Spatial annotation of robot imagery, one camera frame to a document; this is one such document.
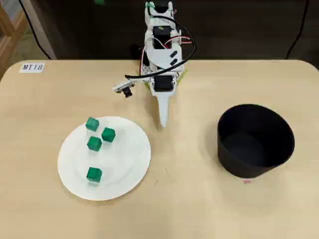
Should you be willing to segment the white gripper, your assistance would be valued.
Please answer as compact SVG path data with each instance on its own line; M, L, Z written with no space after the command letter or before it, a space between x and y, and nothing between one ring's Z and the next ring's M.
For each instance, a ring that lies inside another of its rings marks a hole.
M159 107L159 119L162 127L166 127L169 112L169 100L176 93L178 84L184 77L182 72L166 72L162 75L151 77L149 89L156 96Z

